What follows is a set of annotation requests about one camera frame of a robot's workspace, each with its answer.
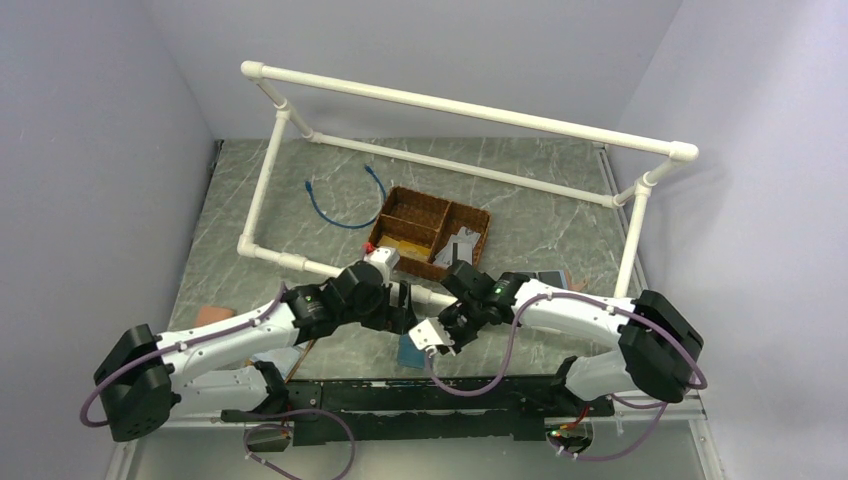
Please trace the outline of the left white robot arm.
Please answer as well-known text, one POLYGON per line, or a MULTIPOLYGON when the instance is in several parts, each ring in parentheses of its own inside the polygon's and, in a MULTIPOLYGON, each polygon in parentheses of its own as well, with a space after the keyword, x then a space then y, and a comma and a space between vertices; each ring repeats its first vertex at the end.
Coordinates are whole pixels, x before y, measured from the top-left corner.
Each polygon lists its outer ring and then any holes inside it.
POLYGON ((79 420, 108 428, 117 442, 193 413, 272 420, 291 408, 279 369, 260 361, 227 374, 224 366, 329 337, 346 324, 404 335, 415 322, 411 285, 391 287, 377 266, 358 261, 320 284, 282 286, 267 304, 217 323, 161 334, 138 325, 124 332, 95 371, 79 420))

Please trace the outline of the white PVC pipe frame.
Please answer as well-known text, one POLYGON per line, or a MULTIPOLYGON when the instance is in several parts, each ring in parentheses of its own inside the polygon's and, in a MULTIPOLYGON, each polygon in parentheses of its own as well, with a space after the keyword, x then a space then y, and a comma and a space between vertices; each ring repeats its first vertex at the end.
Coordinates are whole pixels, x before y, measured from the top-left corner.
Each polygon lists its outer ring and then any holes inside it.
POLYGON ((260 213, 270 184, 271 175, 283 142, 285 127, 292 124, 302 138, 317 144, 341 147, 358 152, 374 154, 386 158, 411 162, 419 165, 462 173, 508 185, 524 187, 557 196, 593 203, 609 209, 622 209, 626 204, 632 206, 630 220, 624 234, 624 248, 619 264, 614 288, 614 297, 624 297, 631 284, 631 278, 639 270, 638 246, 647 210, 648 199, 654 187, 672 171, 694 162, 699 156, 696 145, 681 141, 664 141, 644 136, 627 134, 608 129, 596 128, 577 123, 555 120, 536 115, 519 113, 494 107, 450 100, 431 95, 412 93, 387 87, 380 87, 354 81, 342 80, 305 72, 268 66, 262 62, 246 60, 241 64, 241 73, 253 82, 272 102, 276 110, 271 138, 262 161, 251 203, 242 233, 237 242, 237 252, 246 258, 260 259, 280 267, 300 272, 309 272, 325 276, 334 276, 339 268, 310 260, 302 255, 284 251, 274 251, 260 246, 255 240, 260 213), (394 104, 407 105, 448 113, 462 117, 525 128, 545 133, 582 139, 599 145, 612 145, 634 151, 664 156, 657 167, 644 172, 633 185, 616 194, 597 194, 586 190, 557 185, 507 174, 496 170, 462 164, 428 155, 411 153, 399 149, 381 147, 374 144, 325 135, 310 127, 295 107, 274 87, 280 81, 300 86, 375 99, 394 104))

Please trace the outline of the brown wicker divided basket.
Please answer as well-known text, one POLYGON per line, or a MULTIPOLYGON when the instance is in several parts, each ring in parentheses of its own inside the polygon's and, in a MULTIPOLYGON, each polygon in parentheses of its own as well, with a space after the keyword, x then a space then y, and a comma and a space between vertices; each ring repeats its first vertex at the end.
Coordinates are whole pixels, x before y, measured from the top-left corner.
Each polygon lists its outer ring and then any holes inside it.
POLYGON ((396 269, 438 282, 446 268, 437 264, 436 257, 448 251, 449 241, 463 228, 479 235, 469 262, 480 264, 491 222, 487 210, 396 186, 389 191, 368 242, 375 247, 410 244, 412 251, 400 254, 396 269))

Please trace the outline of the gold cards in basket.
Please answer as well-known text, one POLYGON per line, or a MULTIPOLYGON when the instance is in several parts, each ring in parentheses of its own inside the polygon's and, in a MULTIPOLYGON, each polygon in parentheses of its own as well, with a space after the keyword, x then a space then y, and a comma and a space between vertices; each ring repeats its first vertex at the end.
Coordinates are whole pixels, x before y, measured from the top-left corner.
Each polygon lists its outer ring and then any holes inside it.
POLYGON ((427 262, 427 259, 431 253, 431 250, 426 246, 418 245, 405 240, 395 240, 390 237, 385 238, 383 245, 388 248, 396 249, 397 252, 403 257, 422 262, 427 262))

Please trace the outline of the grey cards in basket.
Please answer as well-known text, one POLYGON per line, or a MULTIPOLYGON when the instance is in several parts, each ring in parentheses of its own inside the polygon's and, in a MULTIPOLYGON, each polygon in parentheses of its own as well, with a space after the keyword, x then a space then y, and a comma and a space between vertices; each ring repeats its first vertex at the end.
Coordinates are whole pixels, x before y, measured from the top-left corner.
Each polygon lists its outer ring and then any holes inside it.
POLYGON ((434 257, 433 264, 441 268, 448 268, 457 261, 472 264, 474 248, 480 239, 479 232, 461 227, 457 233, 450 235, 446 245, 434 257))

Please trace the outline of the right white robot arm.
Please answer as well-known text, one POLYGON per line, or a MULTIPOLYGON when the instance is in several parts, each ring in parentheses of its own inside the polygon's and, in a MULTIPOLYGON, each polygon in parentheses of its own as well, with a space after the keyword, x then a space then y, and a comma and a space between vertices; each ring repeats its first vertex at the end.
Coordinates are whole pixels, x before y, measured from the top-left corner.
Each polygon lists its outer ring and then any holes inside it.
POLYGON ((488 325, 507 324, 574 335, 608 352, 563 361, 551 388, 557 411, 574 415, 601 396, 639 390, 665 403, 679 403, 705 388, 697 365, 703 337, 661 293, 608 298, 557 288, 524 273, 498 279, 465 261, 451 266, 441 284, 455 302, 438 316, 437 349, 458 353, 488 325))

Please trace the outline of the blue card holder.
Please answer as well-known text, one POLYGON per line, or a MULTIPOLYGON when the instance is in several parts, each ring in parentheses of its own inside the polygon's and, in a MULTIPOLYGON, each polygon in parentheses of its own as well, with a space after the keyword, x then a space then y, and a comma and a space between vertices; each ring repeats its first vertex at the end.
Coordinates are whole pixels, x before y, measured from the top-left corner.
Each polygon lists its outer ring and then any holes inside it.
POLYGON ((423 370, 427 355, 419 350, 408 335, 402 335, 398 339, 396 363, 400 367, 423 370))

